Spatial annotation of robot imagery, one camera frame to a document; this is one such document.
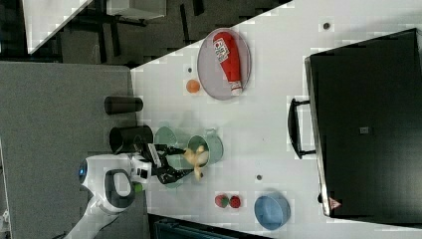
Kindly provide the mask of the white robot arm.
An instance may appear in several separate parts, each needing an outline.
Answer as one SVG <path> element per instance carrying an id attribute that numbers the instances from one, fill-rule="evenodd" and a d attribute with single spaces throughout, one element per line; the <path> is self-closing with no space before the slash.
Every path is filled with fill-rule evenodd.
<path id="1" fill-rule="evenodd" d="M 79 180 L 91 199 L 64 239 L 94 239 L 132 204 L 135 187 L 147 184 L 152 177 L 169 184 L 190 173 L 172 167 L 167 161 L 169 155 L 181 154 L 191 163 L 197 159 L 197 153 L 189 148 L 149 143 L 140 137 L 134 140 L 133 147 L 133 152 L 94 155 L 81 163 Z"/>

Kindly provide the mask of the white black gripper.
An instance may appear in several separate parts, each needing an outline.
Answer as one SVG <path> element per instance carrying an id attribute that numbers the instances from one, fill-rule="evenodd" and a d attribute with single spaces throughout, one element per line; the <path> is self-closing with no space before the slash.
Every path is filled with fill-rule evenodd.
<path id="1" fill-rule="evenodd" d="M 184 154 L 185 149 L 146 142 L 140 135 L 133 141 L 135 153 L 130 157 L 130 179 L 138 183 L 148 183 L 155 176 L 162 184 L 177 182 L 192 172 L 192 169 L 166 167 L 164 156 Z"/>

